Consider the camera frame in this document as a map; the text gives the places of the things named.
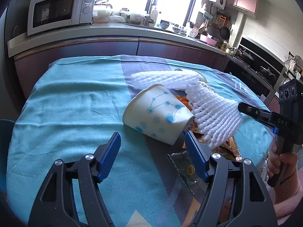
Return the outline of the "pink sleeved right forearm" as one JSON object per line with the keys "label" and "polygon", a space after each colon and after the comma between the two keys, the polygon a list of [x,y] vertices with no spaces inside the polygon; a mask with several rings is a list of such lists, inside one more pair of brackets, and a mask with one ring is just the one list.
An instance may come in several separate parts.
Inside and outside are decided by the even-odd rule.
{"label": "pink sleeved right forearm", "polygon": [[284,223],[302,199],[302,169],[295,172],[277,189],[274,189],[274,210],[278,225]]}

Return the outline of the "right hand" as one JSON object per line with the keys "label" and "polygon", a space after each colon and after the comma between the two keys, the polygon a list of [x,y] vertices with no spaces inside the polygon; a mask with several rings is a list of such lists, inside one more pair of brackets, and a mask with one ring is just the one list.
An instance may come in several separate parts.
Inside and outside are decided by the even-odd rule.
{"label": "right hand", "polygon": [[297,168],[297,154],[294,151],[277,154],[277,142],[273,141],[270,149],[269,162],[267,166],[267,174],[269,177],[272,177],[280,172],[280,169],[283,168],[282,163],[286,166],[286,170],[283,174],[281,181],[287,180],[291,177],[296,168]]}

